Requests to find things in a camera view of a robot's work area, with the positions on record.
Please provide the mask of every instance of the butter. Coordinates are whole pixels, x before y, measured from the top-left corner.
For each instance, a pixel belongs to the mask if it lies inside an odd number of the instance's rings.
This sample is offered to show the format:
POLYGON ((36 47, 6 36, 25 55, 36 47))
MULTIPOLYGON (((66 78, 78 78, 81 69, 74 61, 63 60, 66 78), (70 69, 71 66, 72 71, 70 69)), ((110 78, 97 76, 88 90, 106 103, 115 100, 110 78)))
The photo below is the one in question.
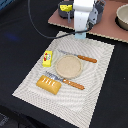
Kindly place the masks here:
POLYGON ((61 87, 61 83, 55 81, 47 76, 42 75, 40 79, 37 81, 36 85, 42 89, 45 89, 53 94, 57 94, 61 87))
POLYGON ((52 51, 45 51, 43 58, 43 67, 51 67, 52 51))

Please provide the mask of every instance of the wooden handle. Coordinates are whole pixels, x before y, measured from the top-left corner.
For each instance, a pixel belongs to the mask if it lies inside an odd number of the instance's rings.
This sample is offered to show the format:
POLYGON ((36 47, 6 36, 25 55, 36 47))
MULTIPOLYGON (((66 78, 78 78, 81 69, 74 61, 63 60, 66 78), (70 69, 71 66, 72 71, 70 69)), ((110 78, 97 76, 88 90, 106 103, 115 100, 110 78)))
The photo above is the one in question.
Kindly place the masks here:
POLYGON ((92 59, 92 58, 81 56, 81 55, 78 55, 78 58, 80 58, 82 60, 90 61, 90 62, 93 62, 93 63, 96 63, 97 62, 96 59, 92 59))
POLYGON ((69 81, 69 80, 63 79, 63 82, 64 82, 65 84, 71 85, 71 86, 76 87, 76 88, 78 88, 78 89, 81 89, 81 90, 83 90, 83 89, 84 89, 84 86, 83 86, 83 85, 80 85, 80 84, 74 83, 74 82, 72 82, 72 81, 69 81))

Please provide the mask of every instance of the striped mat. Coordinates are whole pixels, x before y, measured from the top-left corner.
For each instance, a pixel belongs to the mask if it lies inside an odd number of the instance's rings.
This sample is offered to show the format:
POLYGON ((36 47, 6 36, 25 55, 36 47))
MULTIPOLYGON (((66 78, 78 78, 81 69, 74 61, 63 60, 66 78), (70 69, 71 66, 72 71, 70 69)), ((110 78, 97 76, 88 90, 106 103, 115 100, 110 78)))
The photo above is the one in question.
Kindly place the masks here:
POLYGON ((113 45, 88 38, 85 40, 75 39, 74 35, 55 39, 47 48, 47 50, 53 51, 52 66, 49 68, 42 66, 42 55, 12 95, 79 128, 88 128, 113 49, 113 45), (53 95, 36 86, 36 82, 44 75, 45 71, 57 75, 55 63, 64 56, 58 50, 97 59, 97 63, 81 60, 83 71, 79 77, 71 80, 83 85, 84 90, 62 83, 57 95, 53 95))

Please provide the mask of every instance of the toy bread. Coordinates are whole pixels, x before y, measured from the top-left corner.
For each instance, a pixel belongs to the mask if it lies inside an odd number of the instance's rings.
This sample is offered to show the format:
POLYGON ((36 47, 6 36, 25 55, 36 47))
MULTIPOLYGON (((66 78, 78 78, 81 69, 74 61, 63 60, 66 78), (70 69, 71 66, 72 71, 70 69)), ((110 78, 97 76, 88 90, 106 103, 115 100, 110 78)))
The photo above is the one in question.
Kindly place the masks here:
POLYGON ((61 87, 61 83, 55 81, 47 76, 42 75, 40 79, 37 81, 36 85, 42 89, 45 89, 53 94, 57 94, 61 87))

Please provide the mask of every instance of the white cloth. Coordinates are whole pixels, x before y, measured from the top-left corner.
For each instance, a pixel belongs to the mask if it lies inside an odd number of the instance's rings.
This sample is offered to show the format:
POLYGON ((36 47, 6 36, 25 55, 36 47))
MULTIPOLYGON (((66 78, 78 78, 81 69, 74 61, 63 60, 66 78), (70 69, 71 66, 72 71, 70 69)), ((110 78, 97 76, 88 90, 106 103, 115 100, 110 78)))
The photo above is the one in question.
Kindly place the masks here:
POLYGON ((52 66, 50 68, 42 66, 42 55, 12 95, 79 128, 88 128, 113 49, 113 45, 87 38, 75 39, 74 35, 55 39, 47 48, 53 51, 52 66), (57 95, 53 95, 36 86, 37 80, 46 70, 57 75, 55 63, 64 55, 57 49, 97 59, 97 63, 81 60, 84 70, 78 78, 72 79, 73 82, 84 85, 84 90, 62 83, 57 95))

